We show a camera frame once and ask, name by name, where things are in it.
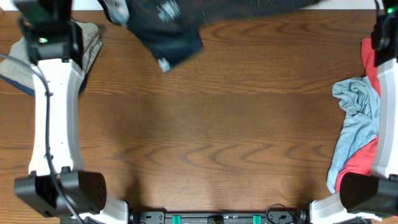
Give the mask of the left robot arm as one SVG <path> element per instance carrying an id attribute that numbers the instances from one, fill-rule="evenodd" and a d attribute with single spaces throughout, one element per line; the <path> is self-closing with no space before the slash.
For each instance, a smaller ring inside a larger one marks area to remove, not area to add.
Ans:
<path id="1" fill-rule="evenodd" d="M 128 223 L 129 207 L 109 196 L 104 176 L 84 169 L 78 97 L 85 79 L 83 33 L 71 1 L 16 1 L 35 89 L 35 138 L 29 175 L 16 195 L 43 217 L 65 223 Z"/>

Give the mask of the black printed jersey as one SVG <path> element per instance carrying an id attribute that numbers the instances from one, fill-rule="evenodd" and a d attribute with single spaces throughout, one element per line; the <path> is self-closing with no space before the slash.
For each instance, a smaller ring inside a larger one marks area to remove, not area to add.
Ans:
<path id="1" fill-rule="evenodd" d="M 216 21 L 272 16 L 318 0 L 98 0 L 108 21 L 131 31 L 167 73 L 202 47 L 199 30 Z"/>

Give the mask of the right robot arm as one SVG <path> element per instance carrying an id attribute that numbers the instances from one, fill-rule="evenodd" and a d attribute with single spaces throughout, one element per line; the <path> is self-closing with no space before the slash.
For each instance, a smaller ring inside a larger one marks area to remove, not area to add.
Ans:
<path id="1" fill-rule="evenodd" d="M 309 205 L 297 223 L 366 223 L 397 215 L 397 1 L 383 2 L 371 34 L 381 86 L 379 140 L 370 175 L 348 173 L 340 191 Z"/>

